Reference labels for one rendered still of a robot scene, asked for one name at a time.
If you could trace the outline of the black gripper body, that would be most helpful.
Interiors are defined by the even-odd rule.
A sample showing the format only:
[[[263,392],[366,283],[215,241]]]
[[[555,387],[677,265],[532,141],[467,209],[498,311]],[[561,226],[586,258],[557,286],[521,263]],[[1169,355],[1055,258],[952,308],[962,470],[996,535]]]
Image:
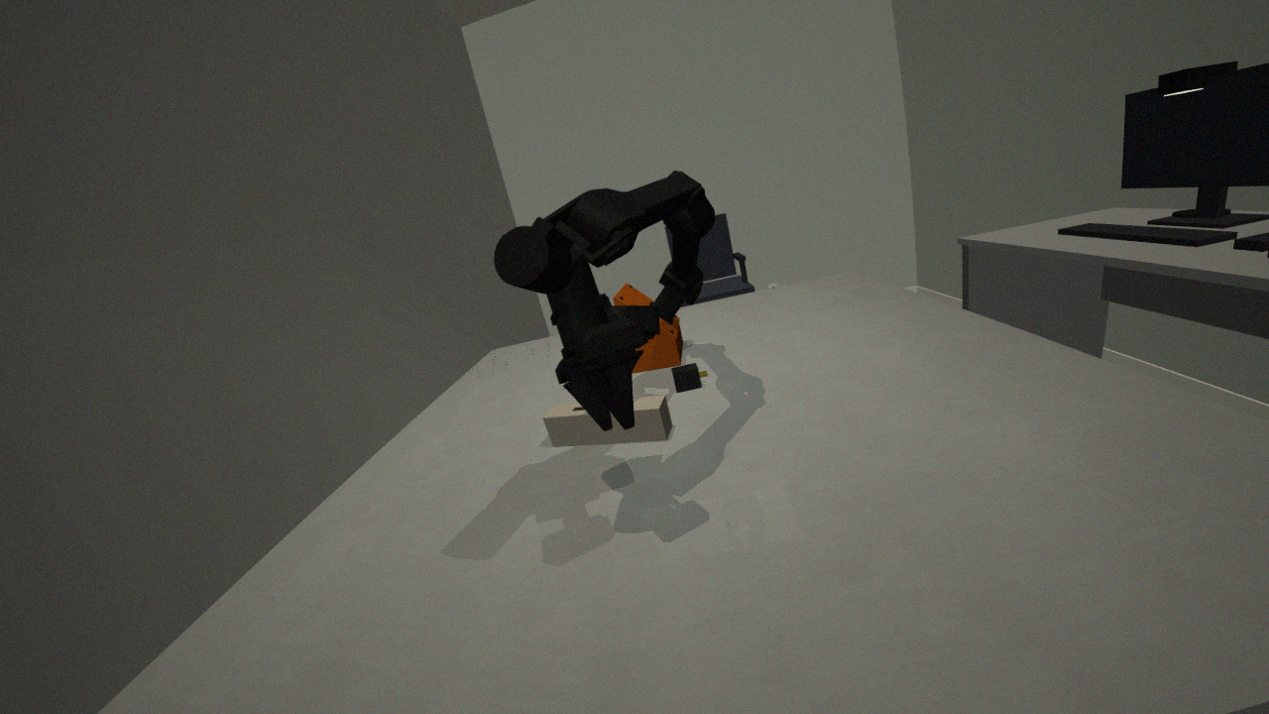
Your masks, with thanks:
[[[551,303],[551,321],[557,323],[562,360],[556,367],[558,384],[585,378],[582,370],[594,363],[615,360],[648,342],[642,322],[607,321],[607,294],[596,288],[571,290]]]

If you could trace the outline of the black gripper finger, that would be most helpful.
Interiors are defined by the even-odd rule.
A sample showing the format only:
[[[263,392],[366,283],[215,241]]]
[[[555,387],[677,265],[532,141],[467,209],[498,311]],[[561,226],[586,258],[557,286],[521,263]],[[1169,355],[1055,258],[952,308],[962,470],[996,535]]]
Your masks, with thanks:
[[[615,360],[594,363],[582,370],[588,383],[593,386],[600,401],[607,405],[609,412],[615,416],[621,426],[627,430],[634,426],[634,399],[632,399],[632,370],[634,363],[640,360],[636,351],[617,356]]]
[[[612,419],[607,405],[600,401],[599,394],[594,391],[593,386],[588,383],[586,378],[572,380],[572,383],[566,383],[563,388],[572,394],[574,399],[581,405],[596,425],[602,427],[604,432],[612,429]]]

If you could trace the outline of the black two-prong plug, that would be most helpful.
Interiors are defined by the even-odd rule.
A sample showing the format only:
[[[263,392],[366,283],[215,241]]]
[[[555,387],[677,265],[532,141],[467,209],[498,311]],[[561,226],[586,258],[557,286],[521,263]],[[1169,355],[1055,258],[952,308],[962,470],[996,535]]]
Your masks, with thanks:
[[[708,378],[708,372],[699,372],[697,363],[688,363],[671,370],[678,393],[700,389],[700,378]]]

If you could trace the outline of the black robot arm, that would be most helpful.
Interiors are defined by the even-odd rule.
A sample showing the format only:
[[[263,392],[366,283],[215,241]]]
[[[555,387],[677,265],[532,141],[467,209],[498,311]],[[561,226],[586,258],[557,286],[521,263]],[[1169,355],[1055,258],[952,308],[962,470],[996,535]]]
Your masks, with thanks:
[[[608,297],[603,303],[608,322],[631,317],[654,339],[660,320],[673,325],[681,304],[700,295],[698,250],[714,223],[704,188],[684,172],[629,191],[584,191],[544,219],[511,230],[496,243],[496,273],[505,284],[536,290],[552,303],[571,290],[596,288],[588,263],[594,268],[615,263],[634,246],[640,230],[660,219],[673,232],[673,263],[662,271],[660,297],[650,304],[610,304]]]

